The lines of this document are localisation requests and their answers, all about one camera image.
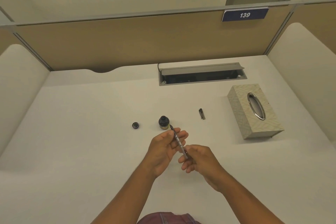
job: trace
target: text 139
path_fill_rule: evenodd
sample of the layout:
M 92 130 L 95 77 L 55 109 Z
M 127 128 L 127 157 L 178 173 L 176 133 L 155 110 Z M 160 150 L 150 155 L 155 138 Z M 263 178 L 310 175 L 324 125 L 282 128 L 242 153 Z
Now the text 139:
M 240 15 L 240 18 L 245 18 L 245 17 L 249 17 L 251 15 L 251 13 L 243 13 Z

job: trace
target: tan fabric panel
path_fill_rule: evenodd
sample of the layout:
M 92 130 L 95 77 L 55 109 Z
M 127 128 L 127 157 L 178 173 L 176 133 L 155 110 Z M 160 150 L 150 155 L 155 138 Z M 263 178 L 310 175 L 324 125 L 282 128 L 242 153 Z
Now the tan fabric panel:
M 297 7 L 278 38 L 272 45 L 277 43 L 283 32 L 294 22 L 301 23 L 326 47 L 336 53 L 336 2 L 301 5 Z
M 223 11 L 25 25 L 20 36 L 54 69 L 262 55 L 292 6 L 263 20 L 221 22 Z
M 12 44 L 21 44 L 12 32 L 0 28 L 0 55 Z

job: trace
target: desk surface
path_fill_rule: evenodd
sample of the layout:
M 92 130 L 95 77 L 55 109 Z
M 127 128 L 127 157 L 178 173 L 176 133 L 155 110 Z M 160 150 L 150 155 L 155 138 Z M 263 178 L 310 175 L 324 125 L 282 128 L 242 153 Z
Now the desk surface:
M 1 222 L 90 223 L 166 115 L 285 223 L 334 223 L 336 150 L 266 56 L 160 66 L 229 62 L 240 62 L 248 79 L 159 86 L 156 64 L 51 72 L 0 158 Z M 285 128 L 268 141 L 242 139 L 226 97 L 248 83 L 260 84 Z M 172 211 L 203 224 L 238 223 L 224 197 L 198 173 L 182 172 L 177 158 L 155 181 L 141 217 Z

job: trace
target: number sign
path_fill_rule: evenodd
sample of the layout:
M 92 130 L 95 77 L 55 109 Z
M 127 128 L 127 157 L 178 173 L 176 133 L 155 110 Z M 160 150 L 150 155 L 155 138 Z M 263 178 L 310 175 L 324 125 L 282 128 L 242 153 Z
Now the number sign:
M 225 10 L 222 21 L 245 21 L 265 18 L 268 7 Z

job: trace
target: tissue box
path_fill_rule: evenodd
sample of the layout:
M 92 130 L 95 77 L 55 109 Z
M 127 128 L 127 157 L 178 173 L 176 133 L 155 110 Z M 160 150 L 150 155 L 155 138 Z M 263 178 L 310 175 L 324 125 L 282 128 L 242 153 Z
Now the tissue box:
M 227 97 L 244 139 L 272 137 L 284 130 L 259 84 L 234 85 Z

